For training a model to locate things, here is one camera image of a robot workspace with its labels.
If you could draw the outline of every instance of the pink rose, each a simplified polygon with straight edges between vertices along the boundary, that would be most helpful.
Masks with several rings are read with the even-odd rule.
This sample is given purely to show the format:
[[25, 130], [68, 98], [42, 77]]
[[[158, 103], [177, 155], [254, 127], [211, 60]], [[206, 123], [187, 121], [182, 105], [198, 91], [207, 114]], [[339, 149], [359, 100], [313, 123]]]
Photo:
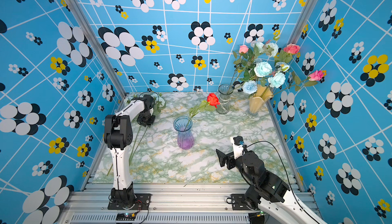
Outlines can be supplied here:
[[297, 54], [297, 52], [300, 51], [300, 46], [289, 44], [288, 46], [283, 48], [283, 51], [289, 54]]
[[323, 76], [324, 76], [323, 71], [318, 71], [318, 70], [308, 75], [308, 77], [310, 77], [309, 81], [320, 81]]
[[240, 52], [240, 53], [247, 53], [248, 50], [249, 50], [249, 48], [248, 48], [246, 45], [241, 45], [241, 46], [239, 47], [239, 52]]

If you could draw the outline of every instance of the wall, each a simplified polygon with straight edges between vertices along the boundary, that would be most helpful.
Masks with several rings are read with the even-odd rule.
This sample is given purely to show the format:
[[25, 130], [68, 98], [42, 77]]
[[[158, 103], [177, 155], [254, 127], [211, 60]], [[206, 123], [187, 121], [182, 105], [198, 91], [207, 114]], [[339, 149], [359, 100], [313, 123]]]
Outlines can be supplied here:
[[119, 98], [63, 0], [0, 1], [0, 223], [53, 223]]
[[391, 5], [319, 0], [291, 65], [301, 79], [307, 68], [326, 70], [324, 81], [271, 101], [327, 223], [391, 223]]
[[78, 1], [127, 92], [217, 91], [231, 82], [232, 51], [277, 32], [285, 45], [306, 2]]

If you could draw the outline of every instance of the purple glass vase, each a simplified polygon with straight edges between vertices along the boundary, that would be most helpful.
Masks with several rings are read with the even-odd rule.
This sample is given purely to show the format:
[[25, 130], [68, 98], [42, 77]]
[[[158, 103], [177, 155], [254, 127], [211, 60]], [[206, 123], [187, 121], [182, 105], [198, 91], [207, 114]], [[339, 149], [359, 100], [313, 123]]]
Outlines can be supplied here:
[[177, 118], [173, 123], [174, 129], [178, 131], [177, 144], [184, 150], [192, 148], [195, 143], [195, 139], [190, 131], [192, 124], [192, 119], [185, 116]]

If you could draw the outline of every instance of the vent grille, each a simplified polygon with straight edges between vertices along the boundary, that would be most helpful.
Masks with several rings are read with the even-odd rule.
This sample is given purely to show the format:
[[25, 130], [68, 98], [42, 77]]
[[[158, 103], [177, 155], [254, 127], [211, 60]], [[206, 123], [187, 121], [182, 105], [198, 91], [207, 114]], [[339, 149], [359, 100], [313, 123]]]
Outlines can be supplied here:
[[[71, 224], [78, 223], [140, 223], [147, 213], [139, 213], [134, 221], [116, 221], [117, 213], [75, 213]], [[144, 223], [203, 223], [203, 224], [248, 224], [247, 213], [149, 213]]]

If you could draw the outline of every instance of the mounting plate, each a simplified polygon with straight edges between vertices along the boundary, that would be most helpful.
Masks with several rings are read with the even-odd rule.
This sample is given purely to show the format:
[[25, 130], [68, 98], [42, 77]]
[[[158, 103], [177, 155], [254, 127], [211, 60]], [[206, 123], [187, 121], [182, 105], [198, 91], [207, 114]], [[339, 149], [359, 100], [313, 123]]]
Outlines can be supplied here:
[[232, 194], [231, 199], [231, 207], [233, 208], [233, 210], [252, 210], [246, 205], [244, 194]]
[[151, 194], [135, 193], [135, 196], [136, 196], [135, 200], [140, 200], [144, 204], [135, 203], [133, 206], [130, 206], [120, 201], [113, 201], [113, 202], [109, 202], [107, 209], [108, 210], [138, 210], [139, 206], [141, 205], [142, 210], [147, 210], [148, 207], [150, 206]]

